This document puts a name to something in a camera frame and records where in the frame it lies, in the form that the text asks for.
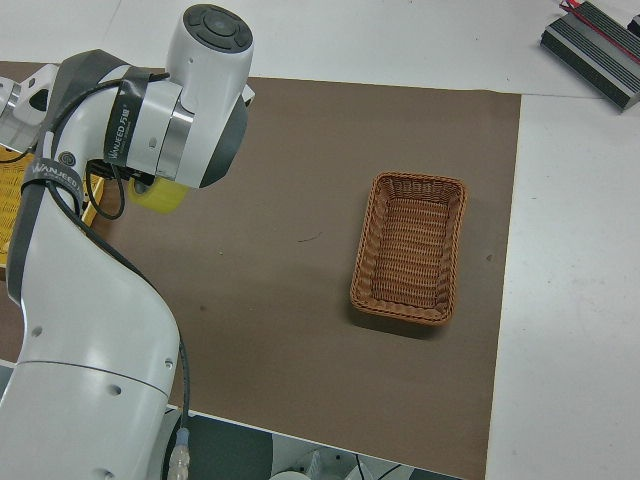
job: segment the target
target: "black velcro strap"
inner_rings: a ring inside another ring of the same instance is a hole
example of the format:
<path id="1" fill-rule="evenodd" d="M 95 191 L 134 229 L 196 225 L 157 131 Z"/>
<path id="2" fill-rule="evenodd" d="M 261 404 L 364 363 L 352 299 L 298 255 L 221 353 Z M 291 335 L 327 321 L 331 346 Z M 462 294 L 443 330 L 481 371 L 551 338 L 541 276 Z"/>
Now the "black velcro strap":
<path id="1" fill-rule="evenodd" d="M 75 201 L 76 212 L 80 211 L 84 191 L 78 172 L 49 158 L 36 157 L 25 169 L 22 190 L 31 183 L 44 184 L 46 181 L 54 182 L 69 192 Z"/>
<path id="2" fill-rule="evenodd" d="M 149 72 L 137 67 L 130 67 L 122 77 L 104 136 L 105 162 L 126 166 L 133 131 L 148 84 Z"/>

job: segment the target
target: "yellow object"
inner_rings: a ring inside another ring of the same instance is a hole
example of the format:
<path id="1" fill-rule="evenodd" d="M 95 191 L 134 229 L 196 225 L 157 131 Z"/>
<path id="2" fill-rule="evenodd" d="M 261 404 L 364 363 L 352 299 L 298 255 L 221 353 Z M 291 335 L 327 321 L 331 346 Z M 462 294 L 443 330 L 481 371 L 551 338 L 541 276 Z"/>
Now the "yellow object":
<path id="1" fill-rule="evenodd" d="M 0 146 L 0 161 L 9 160 L 17 155 L 16 152 Z M 7 264 L 9 242 L 11 241 L 13 225 L 20 207 L 20 187 L 22 186 L 24 169 L 32 159 L 33 155 L 27 155 L 16 163 L 0 163 L 0 268 L 4 268 Z M 104 191 L 104 179 L 92 176 L 91 188 L 93 196 L 99 202 Z M 96 210 L 89 204 L 82 215 L 82 220 L 87 225 L 91 225 L 95 216 Z"/>
<path id="2" fill-rule="evenodd" d="M 128 194 L 133 203 L 159 213 L 174 211 L 182 203 L 189 187 L 156 177 L 150 187 L 129 180 Z"/>

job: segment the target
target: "screw hole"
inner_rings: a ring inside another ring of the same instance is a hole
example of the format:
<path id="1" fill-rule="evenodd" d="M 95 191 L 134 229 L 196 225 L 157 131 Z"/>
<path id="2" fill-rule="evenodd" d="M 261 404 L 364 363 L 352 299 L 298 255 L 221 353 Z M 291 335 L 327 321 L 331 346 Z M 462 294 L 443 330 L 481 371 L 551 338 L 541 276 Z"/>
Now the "screw hole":
<path id="1" fill-rule="evenodd" d="M 109 392 L 110 395 L 113 395 L 114 397 L 117 397 L 122 393 L 122 389 L 117 385 L 109 385 L 107 387 L 107 391 Z"/>

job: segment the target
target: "white table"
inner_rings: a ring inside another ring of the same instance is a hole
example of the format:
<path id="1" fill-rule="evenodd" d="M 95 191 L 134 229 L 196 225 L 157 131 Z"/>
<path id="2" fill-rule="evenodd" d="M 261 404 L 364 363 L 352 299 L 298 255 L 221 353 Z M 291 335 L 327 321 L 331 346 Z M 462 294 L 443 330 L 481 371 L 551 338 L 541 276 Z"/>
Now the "white table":
<path id="1" fill-rule="evenodd" d="M 5 0 L 0 60 L 102 48 L 163 65 L 191 3 Z M 254 31 L 254 76 L 525 94 L 486 478 L 635 478 L 640 107 L 619 115 L 538 46 L 557 2 L 221 4 Z"/>

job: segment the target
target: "cable connector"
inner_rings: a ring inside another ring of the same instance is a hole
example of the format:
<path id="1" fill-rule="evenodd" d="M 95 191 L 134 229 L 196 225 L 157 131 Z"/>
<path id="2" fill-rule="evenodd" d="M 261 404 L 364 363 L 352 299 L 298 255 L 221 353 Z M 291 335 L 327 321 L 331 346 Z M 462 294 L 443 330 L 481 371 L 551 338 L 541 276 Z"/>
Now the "cable connector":
<path id="1" fill-rule="evenodd" d="M 176 446 L 169 458 L 167 480 L 187 480 L 189 478 L 189 430 L 180 428 L 176 433 Z"/>

